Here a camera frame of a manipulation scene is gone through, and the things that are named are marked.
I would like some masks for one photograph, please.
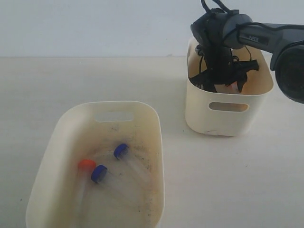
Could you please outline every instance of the orange cap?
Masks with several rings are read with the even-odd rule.
[[[96,168],[96,162],[90,159],[83,159],[78,163],[78,169],[93,171]]]

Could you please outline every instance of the test tube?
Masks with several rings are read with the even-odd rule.
[[[83,159],[78,164],[78,175],[77,181],[78,185],[76,188],[76,197],[75,197],[75,211],[74,211],[74,220],[72,221],[72,228],[80,226],[80,214],[83,203],[83,197],[86,191],[86,186],[90,181],[90,176],[92,171],[96,167],[96,163],[93,160]]]
[[[151,175],[143,163],[130,151],[127,144],[120,144],[114,151],[114,157],[124,161],[140,178],[145,186],[151,183]]]
[[[98,165],[92,172],[91,180],[101,187],[110,188],[112,193],[116,193],[118,198],[121,198],[130,206],[139,206],[140,192],[132,188],[127,182],[113,175],[105,166]]]

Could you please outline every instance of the white table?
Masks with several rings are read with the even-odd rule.
[[[164,228],[303,228],[304,105],[275,86],[249,134],[185,123],[186,59],[0,59],[0,227],[24,228],[29,194],[60,116],[91,101],[137,100],[160,116]]]

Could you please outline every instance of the white plastic bin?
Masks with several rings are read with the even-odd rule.
[[[197,88],[189,80],[199,73],[200,56],[195,52],[197,45],[194,38],[190,39],[185,113],[188,126],[196,132],[210,135],[238,136],[247,133],[274,85],[262,52],[248,47],[252,59],[258,61],[259,71],[247,73],[248,81],[241,94],[231,94],[224,85],[216,85],[220,93],[211,93]],[[241,61],[250,59],[245,48],[233,50],[233,54]],[[206,69],[205,61],[202,61],[201,69]]]
[[[161,136],[157,113],[141,102],[86,103],[67,111],[54,129],[38,170],[26,211],[27,228],[70,228],[77,164],[82,159],[94,158],[97,165],[128,178],[128,170],[113,156],[121,143],[145,159],[151,171],[152,190],[143,194],[146,204],[139,208],[117,204],[92,182],[84,198],[82,227],[159,227],[164,208]]]

